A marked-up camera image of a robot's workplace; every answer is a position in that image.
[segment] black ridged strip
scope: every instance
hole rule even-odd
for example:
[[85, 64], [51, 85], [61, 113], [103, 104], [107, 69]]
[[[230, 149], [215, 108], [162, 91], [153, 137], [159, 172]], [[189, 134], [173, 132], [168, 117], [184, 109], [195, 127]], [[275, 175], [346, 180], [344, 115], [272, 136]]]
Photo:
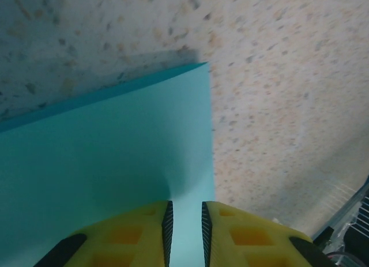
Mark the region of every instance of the black ridged strip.
[[210, 254], [212, 251], [213, 224], [206, 202], [202, 202], [202, 242], [204, 243], [205, 267], [210, 266]]
[[63, 267], [86, 240], [85, 234], [75, 234], [61, 240], [34, 267]]
[[171, 258], [172, 236], [173, 236], [173, 202], [168, 201], [167, 208], [161, 223], [163, 237], [164, 265], [169, 267]]

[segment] teal paper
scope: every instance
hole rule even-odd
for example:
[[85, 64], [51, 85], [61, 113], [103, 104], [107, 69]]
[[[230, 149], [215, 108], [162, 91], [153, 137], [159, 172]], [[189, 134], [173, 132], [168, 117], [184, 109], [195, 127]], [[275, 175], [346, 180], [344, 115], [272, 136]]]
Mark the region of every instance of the teal paper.
[[0, 124], [0, 266], [33, 266], [85, 225], [174, 202], [172, 267], [204, 266], [214, 200], [208, 65], [188, 65]]

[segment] black rubber pad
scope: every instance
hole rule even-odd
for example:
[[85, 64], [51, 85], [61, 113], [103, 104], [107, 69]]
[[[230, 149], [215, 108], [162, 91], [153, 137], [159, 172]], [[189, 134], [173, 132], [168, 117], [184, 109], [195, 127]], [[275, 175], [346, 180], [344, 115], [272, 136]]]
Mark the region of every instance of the black rubber pad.
[[75, 234], [61, 240], [34, 267], [63, 267], [86, 240], [85, 234]]
[[163, 236], [164, 265], [169, 267], [171, 258], [172, 236], [173, 236], [173, 202], [168, 201], [167, 208], [161, 223], [161, 233]]
[[212, 252], [213, 223], [206, 202], [202, 202], [202, 241], [204, 243], [205, 267], [210, 266], [210, 254]]
[[289, 240], [299, 253], [309, 262], [311, 267], [337, 267], [320, 249], [298, 237], [290, 237]]

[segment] speckled surface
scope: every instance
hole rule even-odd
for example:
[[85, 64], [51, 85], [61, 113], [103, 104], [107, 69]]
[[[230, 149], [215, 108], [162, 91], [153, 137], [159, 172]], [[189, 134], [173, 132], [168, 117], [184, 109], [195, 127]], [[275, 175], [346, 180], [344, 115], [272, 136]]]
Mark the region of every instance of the speckled surface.
[[369, 172], [367, 1], [1, 0], [0, 118], [209, 61], [217, 199], [312, 234]]

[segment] wire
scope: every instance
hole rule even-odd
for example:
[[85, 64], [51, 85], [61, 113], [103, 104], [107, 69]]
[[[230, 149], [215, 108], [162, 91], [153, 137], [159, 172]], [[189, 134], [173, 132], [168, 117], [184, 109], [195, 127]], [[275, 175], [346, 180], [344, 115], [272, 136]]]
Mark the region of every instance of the wire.
[[368, 267], [363, 261], [361, 261], [360, 259], [358, 259], [353, 254], [347, 253], [346, 251], [332, 251], [331, 253], [327, 253], [326, 254], [326, 256], [329, 259], [331, 259], [335, 255], [343, 255], [343, 256], [348, 257], [349, 259], [351, 259], [353, 262], [355, 262], [356, 264], [358, 264], [360, 267]]

